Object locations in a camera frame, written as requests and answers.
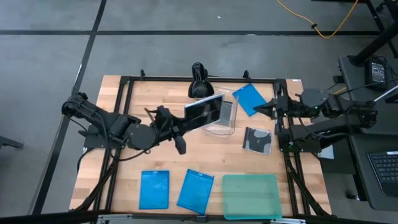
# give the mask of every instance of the yellow cable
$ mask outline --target yellow cable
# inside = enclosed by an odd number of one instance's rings
[[[344,88],[342,88],[342,89],[339,89],[339,90],[335,91],[334,95],[335,95],[335,94],[338,94],[339,92],[344,91],[344,90],[346,90],[346,89],[347,89],[347,87],[344,87]]]
[[[309,23],[311,23],[311,25],[314,25],[315,23],[313,23],[309,18],[305,17],[305,16],[301,16],[298,15],[297,13],[294,13],[293,11],[291,11],[290,9],[288,9],[285,5],[283,5],[279,0],[276,0],[282,7],[284,7],[286,10],[288,10],[291,14],[298,16],[302,19],[305,19],[306,21],[309,21]],[[353,5],[353,7],[349,10],[347,16],[344,18],[343,22],[341,22],[340,26],[338,26],[337,30],[334,31],[334,33],[332,33],[330,36],[324,36],[321,34],[321,32],[319,32],[318,28],[314,27],[314,29],[318,32],[318,34],[324,38],[324,39],[329,39],[330,37],[333,37],[339,30],[340,28],[343,26],[343,24],[346,22],[346,20],[349,18],[349,15],[351,15],[352,11],[354,10],[356,4],[358,3],[359,0],[355,0],[355,3]]]

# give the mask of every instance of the wooden tabletop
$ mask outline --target wooden tabletop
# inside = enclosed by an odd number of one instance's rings
[[[97,105],[107,111],[113,111],[118,93],[120,76],[106,75],[99,91]],[[189,82],[134,82],[129,114],[137,116],[143,124],[149,124],[144,108],[155,109],[159,105],[169,108],[175,116],[183,117],[184,105],[194,100],[187,97]],[[245,83],[212,83],[213,86],[237,90]],[[289,96],[302,92],[300,80],[287,80]],[[274,96],[271,84],[255,83],[254,86],[266,101]],[[127,88],[124,88],[120,113],[123,112]],[[235,132],[229,138],[210,136],[205,130],[197,129],[184,135],[187,142],[187,153],[179,155],[174,142],[162,142],[152,148],[151,153],[142,155],[131,161],[120,162],[114,188],[111,210],[124,213],[194,213],[177,206],[178,196],[182,188],[187,169],[193,169],[204,174],[213,175],[214,183],[206,208],[206,214],[223,215],[223,198],[221,178],[225,174],[275,174],[278,180],[279,195],[284,216],[292,215],[289,187],[282,153],[279,151],[277,138],[272,137],[271,155],[265,156],[242,149],[244,130],[246,127],[268,129],[274,132],[275,121],[263,114],[256,113],[249,117],[238,105]],[[121,158],[136,154],[133,149],[124,149]],[[80,171],[73,191],[70,208],[79,206],[98,182],[104,150],[96,149],[85,156],[81,162]],[[326,193],[321,165],[317,158],[309,153],[301,153],[301,161],[305,184],[317,202],[327,212],[331,212]],[[143,170],[170,171],[169,209],[139,210],[139,191],[141,172]],[[101,208],[104,208],[108,185],[103,190]],[[302,201],[300,191],[296,186],[298,208],[301,213]]]

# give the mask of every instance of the concrete floor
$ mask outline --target concrete floor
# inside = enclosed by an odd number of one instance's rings
[[[91,30],[100,0],[2,0],[0,29]],[[334,30],[351,3],[285,0],[320,29]],[[387,11],[380,14],[385,26]],[[311,30],[275,1],[261,0],[112,0],[100,30]],[[343,30],[377,30],[359,4]],[[103,75],[190,75],[202,62],[210,75],[300,78],[305,87],[327,88],[338,75],[338,57],[356,54],[373,37],[158,35],[97,36],[81,84],[96,100]],[[61,120],[60,107],[74,84],[88,36],[0,35],[0,135],[25,142],[23,150],[0,151],[0,216],[25,215]],[[385,46],[379,55],[391,56]],[[71,124],[44,212],[68,210],[83,138]],[[398,212],[372,210],[345,198],[353,180],[324,175],[333,213],[343,218],[394,223]]]

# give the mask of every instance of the green translucent lid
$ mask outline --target green translucent lid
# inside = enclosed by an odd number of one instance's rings
[[[276,176],[224,175],[223,211],[227,220],[282,218]]]

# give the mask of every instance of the clear plastic case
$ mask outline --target clear plastic case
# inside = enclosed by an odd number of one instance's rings
[[[236,109],[238,108],[238,99],[232,93],[235,90],[214,87],[214,94],[224,93],[224,100],[221,106],[221,119],[212,124],[206,125],[203,129],[206,133],[218,137],[228,138],[235,132]]]

